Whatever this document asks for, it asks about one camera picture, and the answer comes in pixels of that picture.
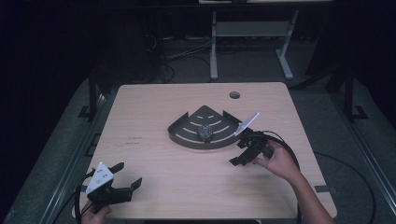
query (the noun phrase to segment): forearm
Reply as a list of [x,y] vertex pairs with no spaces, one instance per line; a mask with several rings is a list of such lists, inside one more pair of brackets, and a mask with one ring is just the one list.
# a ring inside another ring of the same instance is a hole
[[335,223],[303,175],[298,174],[289,183],[297,197],[304,224]]

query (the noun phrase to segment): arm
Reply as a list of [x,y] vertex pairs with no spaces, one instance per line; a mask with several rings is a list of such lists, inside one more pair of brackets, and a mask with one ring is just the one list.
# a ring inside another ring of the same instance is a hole
[[270,140],[268,146],[274,151],[271,160],[256,158],[253,162],[290,183],[303,214],[303,223],[335,223],[285,148]]

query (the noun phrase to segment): floor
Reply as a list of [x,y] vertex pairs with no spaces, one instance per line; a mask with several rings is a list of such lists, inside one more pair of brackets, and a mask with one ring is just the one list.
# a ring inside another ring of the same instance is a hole
[[[205,44],[207,39],[165,41],[166,55],[174,56]],[[223,39],[219,46],[217,82],[284,82],[296,85],[310,76],[305,74],[315,42],[293,41],[287,59],[294,79],[286,80],[275,49],[282,39]],[[176,60],[159,70],[150,83],[210,82],[207,48]],[[329,94],[324,86],[328,77],[303,89],[290,91],[291,98],[338,210],[337,223],[396,223],[391,199],[384,183],[374,175],[373,162],[380,165],[390,186],[396,186],[396,132],[376,107],[370,94],[355,80],[354,105],[360,105],[368,119],[350,122],[342,111],[343,91]],[[66,203],[74,186],[86,174],[94,144],[106,123],[117,94],[117,86],[101,95],[98,113],[88,122],[79,118],[89,104],[88,81],[81,83],[43,152],[26,180],[4,223],[74,223],[73,203]],[[372,154],[374,161],[365,155]],[[61,205],[66,207],[60,212]],[[107,220],[106,223],[144,223],[144,220]],[[262,223],[295,223],[295,220],[262,220]]]

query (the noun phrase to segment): fingers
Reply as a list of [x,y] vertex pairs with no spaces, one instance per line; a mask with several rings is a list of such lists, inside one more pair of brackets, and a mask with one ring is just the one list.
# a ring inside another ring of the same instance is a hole
[[262,158],[256,158],[253,160],[253,163],[259,164],[260,166],[266,168],[268,165],[268,160]]
[[111,210],[110,206],[105,206],[101,210],[99,210],[99,212],[96,215],[99,217],[105,217],[107,214],[109,214],[111,212],[112,212],[112,210]]
[[270,147],[273,151],[277,150],[278,148],[282,147],[280,144],[274,142],[273,140],[267,141],[268,147]]

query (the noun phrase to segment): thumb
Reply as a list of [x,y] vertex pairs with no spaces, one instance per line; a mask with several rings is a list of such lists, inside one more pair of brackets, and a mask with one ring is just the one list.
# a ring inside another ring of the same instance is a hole
[[253,160],[254,163],[259,164],[260,166],[267,168],[268,160],[262,158],[256,158]]

